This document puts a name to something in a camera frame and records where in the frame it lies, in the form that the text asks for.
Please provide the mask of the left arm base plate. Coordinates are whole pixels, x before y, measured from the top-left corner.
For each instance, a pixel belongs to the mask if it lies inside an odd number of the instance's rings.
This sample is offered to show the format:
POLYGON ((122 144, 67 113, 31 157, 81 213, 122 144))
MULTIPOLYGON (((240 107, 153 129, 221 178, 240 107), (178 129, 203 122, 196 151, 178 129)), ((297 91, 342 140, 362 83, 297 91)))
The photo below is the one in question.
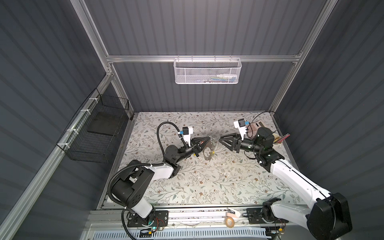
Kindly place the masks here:
POLYGON ((128 217, 127 227, 167 227, 169 220, 169 211, 155 210, 146 218, 140 217, 138 214, 128 217))

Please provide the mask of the keyring bunch with grey strap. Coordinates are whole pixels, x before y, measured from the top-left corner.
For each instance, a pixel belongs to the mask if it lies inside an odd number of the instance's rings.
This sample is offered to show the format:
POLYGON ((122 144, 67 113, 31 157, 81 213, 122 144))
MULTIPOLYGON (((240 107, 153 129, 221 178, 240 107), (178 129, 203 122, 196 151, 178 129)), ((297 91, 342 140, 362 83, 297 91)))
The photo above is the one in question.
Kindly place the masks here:
POLYGON ((213 156, 215 155, 215 151, 217 148, 217 140, 214 136, 210 136, 210 141, 205 145, 203 149, 203 155, 205 161, 211 161, 213 156))

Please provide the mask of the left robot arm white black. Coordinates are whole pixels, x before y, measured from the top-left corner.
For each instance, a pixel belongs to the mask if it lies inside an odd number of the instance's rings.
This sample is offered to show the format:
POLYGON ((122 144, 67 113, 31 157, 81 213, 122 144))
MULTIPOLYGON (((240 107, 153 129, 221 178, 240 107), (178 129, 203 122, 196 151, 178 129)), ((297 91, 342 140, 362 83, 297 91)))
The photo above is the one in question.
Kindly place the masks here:
POLYGON ((131 161, 110 179, 107 187, 109 198, 141 219, 151 221, 155 208, 144 197, 150 183, 175 177, 181 169, 179 162, 192 155, 198 157, 210 140, 210 137, 193 138, 189 145, 180 148, 170 145, 165 149, 161 163, 131 161))

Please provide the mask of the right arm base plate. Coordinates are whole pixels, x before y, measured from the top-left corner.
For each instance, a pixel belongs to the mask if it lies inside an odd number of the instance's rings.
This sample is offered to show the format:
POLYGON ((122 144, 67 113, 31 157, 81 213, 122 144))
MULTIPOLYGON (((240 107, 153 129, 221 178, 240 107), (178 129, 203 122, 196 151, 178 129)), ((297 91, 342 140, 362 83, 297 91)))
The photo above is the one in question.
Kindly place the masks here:
POLYGON ((248 208, 246 212, 242 214, 247 218, 250 224, 286 224, 289 221, 285 219, 278 219, 271 210, 266 208, 248 208))

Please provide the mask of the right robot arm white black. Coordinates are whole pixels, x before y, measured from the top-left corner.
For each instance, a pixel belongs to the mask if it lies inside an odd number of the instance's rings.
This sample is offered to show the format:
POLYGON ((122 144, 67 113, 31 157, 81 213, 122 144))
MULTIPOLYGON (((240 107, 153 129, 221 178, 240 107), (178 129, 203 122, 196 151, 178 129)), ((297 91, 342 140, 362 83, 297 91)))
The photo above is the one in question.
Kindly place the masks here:
POLYGON ((263 220, 274 223, 284 219, 307 229, 317 240, 335 240, 351 232, 353 224, 347 199, 340 193, 332 194, 296 170, 273 148, 274 140, 273 132, 265 127, 258 129, 254 139, 247 139, 244 134, 229 134, 219 139, 230 151, 253 153, 261 167, 282 180, 307 205, 300 207, 272 198, 263 203, 263 220))

